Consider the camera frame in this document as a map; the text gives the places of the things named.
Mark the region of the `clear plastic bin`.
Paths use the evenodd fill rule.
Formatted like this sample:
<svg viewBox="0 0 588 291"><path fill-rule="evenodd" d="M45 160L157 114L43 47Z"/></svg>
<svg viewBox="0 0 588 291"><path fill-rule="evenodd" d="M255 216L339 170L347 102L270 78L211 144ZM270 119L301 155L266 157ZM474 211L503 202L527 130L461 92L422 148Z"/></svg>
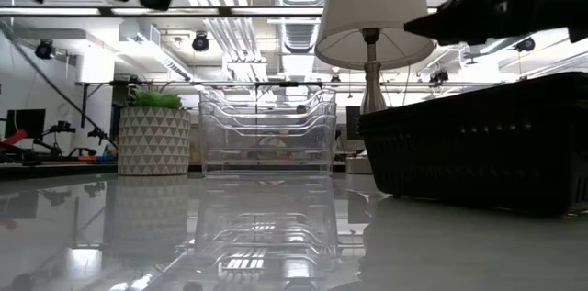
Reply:
<svg viewBox="0 0 588 291"><path fill-rule="evenodd" d="M333 170L336 116L239 115L200 117L202 172L301 173Z"/></svg>
<svg viewBox="0 0 588 291"><path fill-rule="evenodd" d="M202 102L198 121L202 162L220 168L329 164L335 108L333 102Z"/></svg>
<svg viewBox="0 0 588 291"><path fill-rule="evenodd" d="M335 138L335 92L320 89L302 98L230 100L206 90L198 104L208 150L331 151Z"/></svg>

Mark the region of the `green succulent in white pot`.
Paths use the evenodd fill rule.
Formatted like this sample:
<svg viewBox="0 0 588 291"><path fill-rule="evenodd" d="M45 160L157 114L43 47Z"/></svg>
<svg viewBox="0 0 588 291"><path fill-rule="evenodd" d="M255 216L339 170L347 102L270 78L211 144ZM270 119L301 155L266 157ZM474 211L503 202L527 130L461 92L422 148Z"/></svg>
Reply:
<svg viewBox="0 0 588 291"><path fill-rule="evenodd" d="M120 111L118 174L185 174L190 158L191 118L181 97L151 82L132 87Z"/></svg>

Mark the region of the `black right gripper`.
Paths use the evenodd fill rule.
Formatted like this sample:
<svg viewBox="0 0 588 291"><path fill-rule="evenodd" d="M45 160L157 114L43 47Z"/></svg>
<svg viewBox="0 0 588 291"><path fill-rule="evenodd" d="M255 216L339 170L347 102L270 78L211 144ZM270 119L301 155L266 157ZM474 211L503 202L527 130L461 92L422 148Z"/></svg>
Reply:
<svg viewBox="0 0 588 291"><path fill-rule="evenodd" d="M449 0L436 12L408 21L406 32L441 45L484 43L566 28L572 43L588 39L588 0Z"/></svg>

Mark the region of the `black computer monitor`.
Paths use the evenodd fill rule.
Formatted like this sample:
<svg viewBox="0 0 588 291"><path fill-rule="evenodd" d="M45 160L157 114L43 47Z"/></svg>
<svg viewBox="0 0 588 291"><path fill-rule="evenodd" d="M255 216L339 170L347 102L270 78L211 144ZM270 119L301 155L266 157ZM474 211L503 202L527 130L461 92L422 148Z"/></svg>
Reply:
<svg viewBox="0 0 588 291"><path fill-rule="evenodd" d="M45 109L8 110L6 114L5 136L15 135L25 130L29 139L39 138L45 126Z"/></svg>

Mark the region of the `thin grey diagonal strut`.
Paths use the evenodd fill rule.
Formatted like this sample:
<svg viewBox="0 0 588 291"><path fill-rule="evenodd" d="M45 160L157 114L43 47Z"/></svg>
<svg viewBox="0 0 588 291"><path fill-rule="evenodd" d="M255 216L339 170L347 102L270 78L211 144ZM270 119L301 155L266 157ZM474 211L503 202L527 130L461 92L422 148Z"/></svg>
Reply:
<svg viewBox="0 0 588 291"><path fill-rule="evenodd" d="M109 137L109 135L97 124L95 121L90 118L87 114L87 85L84 86L83 90L83 103L81 106L78 106L68 95L66 95L59 86L57 86L41 68L27 55L27 53L23 50L23 48L17 43L17 36L14 34L14 31L11 27L7 25L4 21L0 21L0 31L4 35L4 37L12 44L14 49L20 54L21 58L29 65L29 67L57 94L59 95L67 104L69 104L74 110L76 110L79 115L81 116L81 127L83 128L85 122L89 122L94 129L91 131L93 137L98 137L99 141L106 140L113 146L117 146L117 144Z"/></svg>

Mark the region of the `red object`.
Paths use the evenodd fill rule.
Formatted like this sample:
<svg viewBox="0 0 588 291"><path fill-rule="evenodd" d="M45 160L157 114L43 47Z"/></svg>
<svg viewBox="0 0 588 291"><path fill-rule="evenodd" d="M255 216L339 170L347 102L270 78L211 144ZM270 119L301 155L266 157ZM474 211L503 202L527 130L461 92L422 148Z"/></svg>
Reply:
<svg viewBox="0 0 588 291"><path fill-rule="evenodd" d="M16 144L25 139L28 133L22 129L18 130L15 134L7 137L4 140L0 140L0 152L12 150L16 147Z"/></svg>

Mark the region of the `black panel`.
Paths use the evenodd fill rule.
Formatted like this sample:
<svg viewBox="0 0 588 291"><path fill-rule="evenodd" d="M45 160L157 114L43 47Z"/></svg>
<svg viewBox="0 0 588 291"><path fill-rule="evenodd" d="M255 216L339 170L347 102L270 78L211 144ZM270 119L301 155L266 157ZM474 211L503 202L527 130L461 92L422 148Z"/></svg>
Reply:
<svg viewBox="0 0 588 291"><path fill-rule="evenodd" d="M360 106L347 106L345 108L347 138L349 140L360 140L361 136L357 130L357 122L360 116Z"/></svg>

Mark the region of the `overhead frame bar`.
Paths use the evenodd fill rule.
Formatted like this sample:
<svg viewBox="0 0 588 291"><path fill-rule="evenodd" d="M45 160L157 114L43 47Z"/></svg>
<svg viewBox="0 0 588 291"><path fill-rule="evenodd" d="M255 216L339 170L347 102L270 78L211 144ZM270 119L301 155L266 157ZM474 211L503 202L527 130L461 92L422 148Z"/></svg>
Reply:
<svg viewBox="0 0 588 291"><path fill-rule="evenodd" d="M366 83L364 82L294 82L294 81L284 81L284 82L214 82L214 81L207 81L207 82L152 82L152 81L139 81L139 82L126 82L126 81L111 81L111 82L94 82L94 83L87 83L87 82L76 82L76 85L81 86L143 86L143 85L153 85L153 86L170 86L170 87L194 87L194 86L205 86L205 87L212 87L212 86L219 86L219 87L259 87L259 86L277 86L277 87L299 87L299 86L316 86L316 87L343 87L343 86L351 86L351 87L359 87L365 86ZM380 86L385 87L439 87L439 86L446 86L446 87L487 87L487 86L498 86L509 84L508 82L490 82L490 83L475 83L475 82L443 82L443 83L427 83L427 82L380 82Z"/></svg>
<svg viewBox="0 0 588 291"><path fill-rule="evenodd" d="M0 17L320 17L322 6L187 6L158 11L114 6L0 6Z"/></svg>

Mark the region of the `black slotted plastic basket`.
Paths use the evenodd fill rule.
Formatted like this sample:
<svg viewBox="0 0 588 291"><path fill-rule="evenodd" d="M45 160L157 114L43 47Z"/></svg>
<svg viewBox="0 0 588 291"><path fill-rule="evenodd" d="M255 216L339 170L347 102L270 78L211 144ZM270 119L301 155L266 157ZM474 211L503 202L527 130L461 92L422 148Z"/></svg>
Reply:
<svg viewBox="0 0 588 291"><path fill-rule="evenodd" d="M588 210L588 98L357 130L383 193L541 215Z"/></svg>
<svg viewBox="0 0 588 291"><path fill-rule="evenodd" d="M507 110L524 105L588 98L588 73L556 73L511 84L494 85L459 95L437 98L408 106L397 106L358 117L360 127L423 116L449 115L476 110Z"/></svg>

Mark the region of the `white shade silver table lamp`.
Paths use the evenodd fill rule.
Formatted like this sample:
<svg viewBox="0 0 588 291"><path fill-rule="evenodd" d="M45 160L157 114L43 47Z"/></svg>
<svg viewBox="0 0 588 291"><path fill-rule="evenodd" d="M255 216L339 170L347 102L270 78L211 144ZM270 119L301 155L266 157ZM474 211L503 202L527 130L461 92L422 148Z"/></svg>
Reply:
<svg viewBox="0 0 588 291"><path fill-rule="evenodd" d="M364 72L360 112L384 110L380 72L410 67L434 50L433 41L404 30L426 14L426 0L325 0L314 54L332 66Z"/></svg>

